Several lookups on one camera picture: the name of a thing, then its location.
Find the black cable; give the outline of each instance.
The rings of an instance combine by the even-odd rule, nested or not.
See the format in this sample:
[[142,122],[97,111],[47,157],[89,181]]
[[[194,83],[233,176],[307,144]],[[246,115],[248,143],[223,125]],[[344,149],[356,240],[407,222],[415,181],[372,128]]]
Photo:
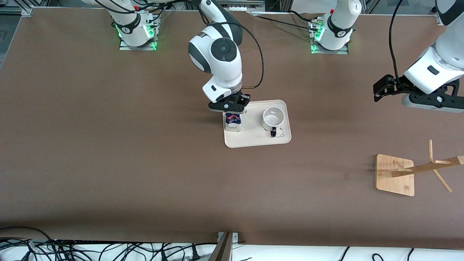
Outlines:
[[200,259],[200,255],[198,255],[197,248],[195,244],[192,244],[192,261],[197,261]]
[[21,261],[29,261],[29,256],[31,255],[31,252],[28,251],[22,258]]
[[[170,249],[174,249],[174,248],[180,248],[180,250],[170,254],[169,256],[166,256],[165,254],[165,251],[168,251]],[[184,258],[185,258],[185,249],[187,249],[188,247],[181,247],[181,246],[177,246],[177,247],[171,247],[171,248],[167,248],[167,249],[164,249],[163,251],[161,251],[161,261],[168,261],[168,257],[172,256],[173,254],[177,253],[177,252],[180,252],[180,251],[184,251]]]
[[22,244],[27,244],[27,240],[22,240],[22,241],[20,241],[20,242],[14,242],[14,243],[9,243],[9,244],[7,244],[7,245],[3,245],[3,246],[0,247],[0,251],[5,250],[5,249],[7,249],[7,248],[20,246],[20,245],[22,245]]
[[[55,252],[54,250],[52,250],[52,252],[46,253],[46,255],[54,254],[55,257],[59,256],[60,260],[64,260],[64,261],[70,261],[70,260],[74,261],[75,257],[79,258],[82,261],[93,261],[87,254],[83,253],[83,252],[90,252],[92,250],[78,250],[78,249],[75,249],[75,248],[70,248],[69,250],[65,250],[64,248],[69,248],[69,247],[65,246],[65,245],[60,245],[60,247],[58,248],[59,251]],[[74,250],[74,252],[78,252],[78,253],[84,255],[87,259],[84,259],[83,257],[74,254],[73,250]]]
[[396,86],[397,88],[398,87],[402,88],[403,85],[401,84],[400,78],[398,77],[398,69],[396,68],[396,59],[395,59],[395,55],[393,54],[392,27],[393,27],[393,21],[395,20],[396,12],[398,11],[398,8],[400,7],[402,2],[403,2],[403,0],[400,0],[398,2],[398,5],[396,6],[395,11],[393,12],[392,21],[390,22],[390,28],[388,29],[388,46],[390,47],[390,54],[392,55],[393,69],[395,70],[395,78],[396,78],[396,81],[397,81],[397,86]]
[[170,244],[171,244],[171,243],[167,243],[166,245],[164,245],[164,243],[163,243],[163,244],[161,245],[160,250],[158,250],[158,252],[156,252],[156,253],[151,257],[151,259],[150,259],[149,261],[152,261],[153,259],[155,259],[156,255],[158,255],[159,252],[164,251],[164,248],[165,248],[166,246],[170,245]]
[[281,23],[281,24],[284,24],[284,25],[295,26],[295,27],[299,27],[299,28],[303,28],[303,29],[308,29],[308,30],[311,30],[311,31],[317,31],[316,28],[309,28],[307,26],[294,25],[294,24],[291,24],[291,23],[287,23],[287,22],[283,22],[283,21],[279,21],[279,20],[274,20],[274,19],[271,19],[271,18],[259,16],[259,15],[257,15],[256,17],[266,19],[266,20],[269,20],[269,21],[274,21],[274,22]]
[[10,226],[10,227],[5,227],[5,228],[0,228],[0,230],[6,230],[6,229],[13,229],[13,228],[21,228],[21,229],[30,229],[30,230],[35,230],[37,232],[40,232],[42,235],[44,235],[49,242],[54,242],[51,237],[49,237],[44,231],[38,229],[38,228],[33,228],[33,227],[26,227],[26,226]]
[[279,2],[282,2],[282,0],[277,0],[267,11],[269,12],[270,10],[272,10]]
[[382,256],[381,256],[381,255],[379,255],[378,253],[374,253],[374,254],[372,254],[372,261],[377,261],[377,260],[375,260],[375,257],[376,257],[376,256],[380,257],[380,260],[381,260],[381,261],[383,261],[383,258],[382,258]]
[[303,20],[303,21],[306,21],[306,22],[311,22],[311,19],[308,19],[308,18],[304,18],[303,16],[301,16],[299,13],[293,11],[293,10],[290,10],[288,11],[289,13],[294,13],[296,14],[296,16],[298,16],[299,19]]
[[29,249],[29,252],[31,252],[34,255],[35,261],[39,261],[37,259],[36,253],[34,252],[34,250],[32,249],[32,247],[29,244],[27,244],[27,248]]
[[409,257],[411,256],[413,251],[414,251],[414,248],[412,248],[411,251],[409,251],[409,253],[407,254],[407,261],[409,261]]
[[146,249],[146,248],[144,248],[144,247],[142,247],[142,246],[137,246],[137,248],[140,248],[141,250],[147,251],[147,252],[150,252],[150,253],[155,253],[155,252],[159,251],[159,250],[155,250],[155,249],[153,248],[153,244],[150,244],[150,246],[151,246],[151,250],[150,250],[150,249]]
[[[72,248],[72,242],[69,242],[69,248]],[[71,252],[71,258],[72,258],[72,261],[76,261],[76,259],[74,258],[74,255],[72,255],[72,252]]]
[[144,261],[147,261],[147,256],[146,256],[144,253],[139,252],[139,251],[137,251],[137,250],[135,250],[135,249],[133,249],[132,251],[134,251],[134,252],[136,252],[136,253],[139,253],[139,254],[143,255]]
[[114,9],[111,9],[105,5],[103,5],[102,3],[100,3],[98,0],[94,0],[97,4],[101,5],[101,7],[105,8],[106,10],[108,11],[112,11],[112,12],[115,12],[115,13],[122,13],[122,14],[129,14],[129,13],[135,13],[134,11],[131,11],[131,12],[121,12],[121,11],[117,11],[117,10],[114,10]]
[[[132,251],[137,252],[139,254],[142,254],[142,253],[135,250],[140,245],[142,245],[142,243],[132,244],[132,248],[127,251],[126,255],[121,259],[121,261],[125,261],[126,258],[129,256],[130,252],[132,252]],[[144,254],[142,254],[142,255],[145,258],[145,261],[147,261],[147,257]]]
[[[115,246],[114,248],[107,249],[107,250],[105,250],[105,251],[110,251],[110,250],[116,249],[116,248],[118,248],[118,247],[120,247],[120,246],[122,246],[122,244],[120,244],[119,246]],[[93,252],[93,253],[102,253],[102,252],[103,252],[103,251],[96,251],[96,250],[81,250],[81,249],[77,249],[77,251],[78,251],[78,252]]]
[[152,20],[150,20],[148,22],[151,23],[151,22],[155,21],[156,19],[158,19],[161,16],[161,14],[163,13],[163,11],[164,11],[164,9],[161,9],[160,13],[156,16],[156,18],[153,18]]
[[346,255],[347,252],[348,252],[348,249],[349,249],[349,247],[347,247],[347,248],[345,249],[345,251],[343,252],[342,258],[340,258],[339,261],[343,261],[343,259],[345,258],[345,255]]
[[118,243],[109,244],[108,246],[104,247],[103,250],[102,250],[102,252],[101,252],[100,255],[98,256],[98,261],[101,261],[102,255],[103,255],[103,253],[104,253],[105,251],[107,251],[107,248],[109,248],[110,246],[115,245],[115,244],[118,244]]
[[200,16],[201,16],[201,20],[203,21],[203,23],[205,25],[208,25],[209,24],[209,20],[207,18],[207,16],[205,15],[205,13],[203,11],[201,11],[200,9],[198,9],[198,12],[200,13]]
[[120,252],[120,253],[113,259],[113,261],[116,261],[116,259],[117,259],[120,255],[122,255],[124,252],[127,252],[128,249],[129,249],[129,244],[127,244],[127,248],[124,249],[122,252]]
[[45,250],[43,250],[42,248],[38,247],[38,249],[40,249],[42,252],[44,252],[44,254],[47,256],[48,260],[49,261],[52,261],[52,259],[48,256],[48,254],[45,252]]
[[248,30],[248,28],[246,28],[245,26],[241,25],[240,23],[235,23],[235,22],[221,22],[221,23],[218,23],[220,25],[236,25],[236,26],[239,26],[241,28],[243,28],[245,31],[247,31],[251,37],[253,38],[253,40],[255,40],[256,42],[256,45],[258,46],[258,50],[259,50],[259,54],[261,55],[261,79],[259,80],[258,84],[255,85],[255,86],[245,86],[245,87],[252,87],[253,89],[254,88],[257,88],[258,86],[261,85],[261,83],[263,82],[263,79],[264,79],[264,57],[263,57],[263,50],[261,50],[261,46],[259,45],[258,43],[258,40],[256,39],[256,37],[253,35],[253,33]]
[[110,1],[113,5],[119,7],[120,9],[122,9],[122,10],[124,10],[124,11],[126,11],[126,12],[132,12],[132,13],[134,13],[134,11],[129,10],[129,9],[127,9],[127,8],[125,8],[125,7],[123,7],[123,6],[121,6],[120,4],[114,2],[113,0],[109,0],[109,1]]
[[147,2],[146,0],[142,0],[142,1],[145,1],[145,3],[142,3],[142,4],[139,3],[139,2],[137,2],[137,0],[133,0],[133,1],[134,1],[136,4],[138,4],[138,5],[143,5],[143,6],[144,6],[144,5],[147,5],[147,4],[148,4],[148,2]]
[[[181,2],[190,3],[190,0],[174,0],[174,1],[171,1],[171,2],[168,2],[168,3],[165,3],[165,4],[163,4],[163,5],[160,5],[159,7],[155,8],[155,9],[152,9],[152,10],[150,10],[149,12],[150,12],[150,13],[153,13],[153,12],[156,12],[156,11],[158,11],[158,10],[160,10],[160,9],[163,9],[164,7],[167,7],[167,6],[171,5],[171,4],[174,4],[174,3],[181,3]],[[155,4],[155,3],[150,4],[150,5],[148,5],[147,7],[139,8],[139,10],[144,10],[144,9],[146,9],[146,8],[148,8],[148,7],[152,6],[152,5],[154,5],[154,4]]]
[[[195,244],[196,247],[197,247],[197,246],[202,246],[202,245],[217,245],[217,244],[216,244],[216,243],[200,243],[200,244]],[[181,248],[181,249],[172,252],[170,255],[166,256],[166,258],[169,258],[170,256],[172,256],[172,255],[174,255],[174,254],[176,254],[176,253],[178,253],[178,252],[180,252],[180,251],[183,251],[183,250],[185,250],[185,249],[187,249],[187,248],[191,248],[191,247],[192,247],[192,246],[187,246],[187,247],[183,247],[183,248],[182,248],[182,247],[175,247],[175,248]]]

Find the wooden mug stand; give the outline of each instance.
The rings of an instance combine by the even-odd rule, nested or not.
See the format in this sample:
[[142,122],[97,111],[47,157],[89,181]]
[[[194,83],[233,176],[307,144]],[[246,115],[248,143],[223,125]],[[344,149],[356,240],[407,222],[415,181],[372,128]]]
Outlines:
[[414,196],[414,174],[432,170],[446,190],[452,192],[437,169],[456,165],[464,165],[464,156],[433,160],[432,140],[429,140],[429,163],[426,164],[414,166],[412,160],[378,154],[375,158],[375,187],[384,191]]

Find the wooden peg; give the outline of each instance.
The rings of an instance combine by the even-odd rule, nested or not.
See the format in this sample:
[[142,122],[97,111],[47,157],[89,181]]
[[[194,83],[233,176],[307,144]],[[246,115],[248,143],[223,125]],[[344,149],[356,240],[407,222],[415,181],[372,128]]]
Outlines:
[[445,180],[441,177],[441,175],[438,173],[437,170],[433,170],[433,173],[435,173],[435,176],[437,176],[437,178],[440,180],[440,182],[443,184],[443,186],[445,187],[445,189],[448,191],[448,192],[453,192],[450,188],[450,186],[448,186],[448,184],[446,184]]
[[448,160],[432,160],[431,162],[435,164],[451,164],[451,161]]
[[433,162],[432,140],[429,140],[429,162]]

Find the white mug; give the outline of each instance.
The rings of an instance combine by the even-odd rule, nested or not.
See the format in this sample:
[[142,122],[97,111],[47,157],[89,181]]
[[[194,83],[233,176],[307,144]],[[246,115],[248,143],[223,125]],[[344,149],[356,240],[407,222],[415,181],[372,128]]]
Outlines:
[[278,107],[269,107],[263,112],[263,128],[271,132],[271,137],[276,136],[277,127],[285,120],[285,113]]

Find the brown table surface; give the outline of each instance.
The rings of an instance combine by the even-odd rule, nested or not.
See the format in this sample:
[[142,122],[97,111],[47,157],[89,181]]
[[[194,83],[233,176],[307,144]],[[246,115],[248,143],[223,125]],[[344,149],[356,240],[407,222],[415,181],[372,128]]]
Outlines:
[[[188,41],[197,12],[171,14],[158,50],[118,50],[105,10],[38,8],[23,17],[0,71],[0,225],[54,238],[464,248],[464,169],[416,175],[414,197],[376,190],[374,157],[425,163],[464,155],[463,114],[374,103],[393,73],[390,16],[360,16],[349,55],[311,54],[308,32],[234,13],[258,38],[265,78],[252,100],[286,102],[288,144],[229,149],[207,109]],[[304,25],[295,16],[274,18]],[[399,16],[402,74],[443,31]],[[244,85],[261,65],[249,35]],[[2,235],[40,237],[24,231]]]

